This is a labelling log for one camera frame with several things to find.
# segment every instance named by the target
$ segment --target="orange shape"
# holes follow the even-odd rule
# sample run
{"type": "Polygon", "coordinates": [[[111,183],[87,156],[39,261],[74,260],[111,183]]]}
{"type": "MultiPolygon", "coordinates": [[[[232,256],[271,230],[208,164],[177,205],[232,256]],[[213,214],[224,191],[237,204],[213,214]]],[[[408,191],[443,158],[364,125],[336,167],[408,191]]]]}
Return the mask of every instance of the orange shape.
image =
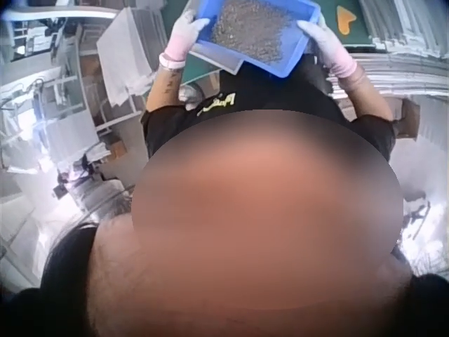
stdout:
{"type": "Polygon", "coordinates": [[[343,35],[349,35],[351,28],[349,23],[357,20],[357,17],[345,7],[337,7],[338,29],[343,35]]]}

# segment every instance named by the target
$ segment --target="green cutting mat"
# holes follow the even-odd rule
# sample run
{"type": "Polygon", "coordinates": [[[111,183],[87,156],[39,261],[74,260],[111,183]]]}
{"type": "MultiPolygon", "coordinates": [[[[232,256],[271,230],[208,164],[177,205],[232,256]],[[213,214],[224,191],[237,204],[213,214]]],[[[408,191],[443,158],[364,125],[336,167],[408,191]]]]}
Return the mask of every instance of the green cutting mat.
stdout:
{"type": "MultiPolygon", "coordinates": [[[[187,2],[188,0],[167,0],[167,6],[162,10],[162,18],[168,37],[171,35],[173,25],[181,15],[187,2]]],[[[315,0],[315,2],[321,6],[321,11],[329,28],[336,32],[345,46],[372,46],[358,0],[315,0]],[[338,29],[338,6],[347,9],[357,17],[355,21],[349,24],[350,33],[348,35],[341,34],[338,29]]],[[[189,55],[182,83],[191,82],[217,70],[217,67],[206,61],[189,55]]]]}

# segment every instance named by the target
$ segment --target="forearm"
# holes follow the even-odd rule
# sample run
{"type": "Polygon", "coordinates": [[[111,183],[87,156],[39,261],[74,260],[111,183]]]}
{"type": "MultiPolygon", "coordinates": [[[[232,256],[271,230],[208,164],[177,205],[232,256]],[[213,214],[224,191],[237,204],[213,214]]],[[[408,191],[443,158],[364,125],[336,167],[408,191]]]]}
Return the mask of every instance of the forearm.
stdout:
{"type": "Polygon", "coordinates": [[[340,79],[340,85],[351,100],[357,117],[370,114],[387,121],[394,120],[388,102],[373,86],[362,66],[358,65],[355,73],[350,77],[340,79]]]}
{"type": "Polygon", "coordinates": [[[184,69],[169,70],[159,66],[147,99],[148,112],[170,105],[180,105],[179,92],[183,72],[184,69]]]}

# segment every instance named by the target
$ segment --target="black t-shirt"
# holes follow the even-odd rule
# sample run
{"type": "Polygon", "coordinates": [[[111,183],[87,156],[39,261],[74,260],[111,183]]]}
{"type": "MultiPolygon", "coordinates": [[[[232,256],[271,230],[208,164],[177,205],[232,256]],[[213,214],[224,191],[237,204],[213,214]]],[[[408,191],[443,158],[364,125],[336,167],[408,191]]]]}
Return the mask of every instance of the black t-shirt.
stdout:
{"type": "Polygon", "coordinates": [[[395,143],[391,122],[363,116],[349,122],[337,103],[308,81],[278,79],[245,67],[235,77],[225,74],[222,91],[204,100],[195,110],[183,106],[162,107],[142,118],[151,157],[171,138],[207,119],[247,110],[288,110],[318,116],[345,126],[365,138],[388,161],[395,143]]]}

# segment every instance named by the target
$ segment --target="hand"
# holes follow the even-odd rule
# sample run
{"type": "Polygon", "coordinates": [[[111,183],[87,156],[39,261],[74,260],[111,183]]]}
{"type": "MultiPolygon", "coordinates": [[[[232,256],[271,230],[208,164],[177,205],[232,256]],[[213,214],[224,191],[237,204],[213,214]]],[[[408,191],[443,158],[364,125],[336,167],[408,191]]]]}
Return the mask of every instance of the hand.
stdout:
{"type": "Polygon", "coordinates": [[[320,48],[324,64],[338,78],[350,77],[357,69],[357,62],[350,56],[338,37],[326,25],[321,14],[319,23],[315,25],[307,21],[298,21],[297,25],[309,35],[320,48]]]}
{"type": "Polygon", "coordinates": [[[176,20],[170,41],[163,53],[169,61],[184,62],[198,39],[199,33],[210,23],[210,19],[194,20],[195,11],[186,11],[176,20]]]}

